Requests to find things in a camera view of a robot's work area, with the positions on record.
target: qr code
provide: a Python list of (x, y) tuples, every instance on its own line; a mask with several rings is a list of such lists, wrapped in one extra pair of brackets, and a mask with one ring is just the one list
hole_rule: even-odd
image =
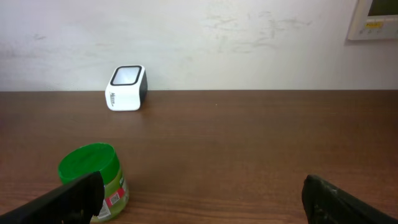
[(106, 202), (104, 201), (102, 204), (101, 211), (99, 211), (98, 218), (101, 219), (101, 218), (107, 217), (110, 214), (111, 214), (111, 212), (109, 211), (109, 208), (106, 205)]
[(119, 199), (119, 193), (116, 192), (116, 194), (111, 197), (111, 204), (114, 205)]

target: wooden table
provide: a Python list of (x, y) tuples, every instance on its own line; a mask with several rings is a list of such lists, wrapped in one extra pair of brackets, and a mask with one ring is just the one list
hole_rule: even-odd
[(0, 213), (60, 185), (70, 151), (108, 142), (130, 187), (112, 223), (306, 223), (318, 174), (398, 218), (398, 91), (0, 93)]

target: device screen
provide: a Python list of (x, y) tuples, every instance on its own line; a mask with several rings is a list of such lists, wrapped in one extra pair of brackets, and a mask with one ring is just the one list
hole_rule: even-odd
[(373, 0), (368, 16), (398, 15), (398, 0)]

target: jar body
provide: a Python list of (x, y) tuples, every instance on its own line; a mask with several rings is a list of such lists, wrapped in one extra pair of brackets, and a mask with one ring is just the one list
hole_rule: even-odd
[(117, 176), (104, 186), (105, 196), (98, 216), (91, 218), (92, 222), (105, 222), (117, 216), (129, 201), (129, 188), (123, 171), (120, 168)]

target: black object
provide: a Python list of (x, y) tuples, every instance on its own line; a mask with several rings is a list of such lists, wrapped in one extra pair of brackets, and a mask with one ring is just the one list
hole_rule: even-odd
[(305, 179), (302, 200), (309, 224), (398, 224), (398, 220), (315, 175)]
[(94, 172), (1, 215), (0, 223), (89, 224), (103, 200), (104, 182), (100, 172)]

